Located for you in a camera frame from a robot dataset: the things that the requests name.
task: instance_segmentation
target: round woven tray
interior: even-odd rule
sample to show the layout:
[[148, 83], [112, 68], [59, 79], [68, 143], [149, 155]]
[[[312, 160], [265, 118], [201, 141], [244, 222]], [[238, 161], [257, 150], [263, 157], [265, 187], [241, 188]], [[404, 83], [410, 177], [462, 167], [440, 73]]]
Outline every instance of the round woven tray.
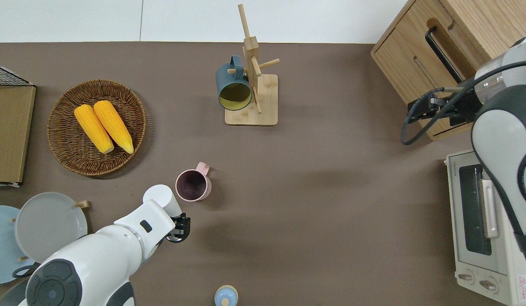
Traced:
[[[113, 151], [100, 153], [76, 120], [76, 107], [93, 106], [102, 99], [111, 102], [125, 123], [132, 137], [133, 154], [115, 143]], [[122, 84], [101, 79], [76, 85], [64, 93], [47, 122], [47, 141], [57, 161], [84, 176], [101, 176], [121, 168], [136, 154], [145, 132], [146, 114], [136, 93]]]

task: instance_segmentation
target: yellow corn cob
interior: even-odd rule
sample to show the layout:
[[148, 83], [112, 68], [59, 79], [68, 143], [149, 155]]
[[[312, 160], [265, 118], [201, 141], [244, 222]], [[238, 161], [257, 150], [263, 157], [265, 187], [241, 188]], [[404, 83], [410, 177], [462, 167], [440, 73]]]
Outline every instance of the yellow corn cob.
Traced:
[[134, 147], [132, 145], [131, 135], [128, 133], [123, 120], [115, 111], [110, 101], [102, 100], [94, 104], [94, 113], [98, 117], [98, 120], [102, 122], [102, 125], [110, 134], [111, 139], [117, 143], [119, 147], [122, 147], [127, 153], [134, 153]]
[[74, 110], [74, 116], [82, 126], [84, 132], [89, 136], [98, 151], [107, 154], [114, 149], [106, 130], [98, 121], [93, 109], [88, 104], [83, 104]]

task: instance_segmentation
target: table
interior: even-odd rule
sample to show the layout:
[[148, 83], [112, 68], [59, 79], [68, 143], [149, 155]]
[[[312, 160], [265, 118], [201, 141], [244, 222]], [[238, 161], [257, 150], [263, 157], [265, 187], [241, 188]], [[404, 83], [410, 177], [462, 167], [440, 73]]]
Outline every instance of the table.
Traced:
[[[469, 135], [401, 145], [406, 110], [371, 48], [261, 43], [261, 61], [281, 60], [265, 70], [279, 78], [279, 122], [257, 127], [228, 126], [217, 101], [216, 69], [241, 43], [0, 43], [0, 64], [38, 85], [24, 185], [0, 187], [0, 205], [61, 192], [91, 202], [96, 231], [203, 161], [212, 193], [179, 201], [191, 234], [133, 275], [139, 306], [212, 305], [226, 283], [247, 306], [497, 305], [454, 277], [442, 160]], [[59, 97], [96, 78], [148, 111], [139, 153], [101, 179], [57, 163], [45, 132]]]

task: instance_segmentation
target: oven window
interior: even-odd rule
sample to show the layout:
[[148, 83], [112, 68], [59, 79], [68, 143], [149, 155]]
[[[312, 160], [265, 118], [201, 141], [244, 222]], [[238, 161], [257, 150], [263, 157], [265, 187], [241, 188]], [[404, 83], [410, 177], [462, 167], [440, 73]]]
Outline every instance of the oven window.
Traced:
[[484, 236], [482, 165], [475, 164], [459, 168], [459, 182], [467, 250], [478, 254], [492, 255], [492, 243], [489, 238]]

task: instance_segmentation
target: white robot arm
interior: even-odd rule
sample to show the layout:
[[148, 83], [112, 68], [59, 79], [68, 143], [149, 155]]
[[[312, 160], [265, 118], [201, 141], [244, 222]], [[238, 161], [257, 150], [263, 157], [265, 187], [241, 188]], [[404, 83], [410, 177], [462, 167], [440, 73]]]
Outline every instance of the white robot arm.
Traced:
[[20, 306], [134, 306], [129, 277], [164, 238], [185, 240], [190, 226], [168, 186], [153, 186], [143, 201], [51, 255], [30, 277]]
[[[473, 149], [498, 191], [526, 258], [526, 37], [458, 86], [455, 89], [459, 93], [444, 102], [433, 94], [454, 88], [436, 88], [412, 102], [401, 141], [405, 145], [413, 143], [436, 120], [446, 116], [473, 122]], [[407, 124], [424, 118], [431, 120], [414, 138], [405, 141]]]

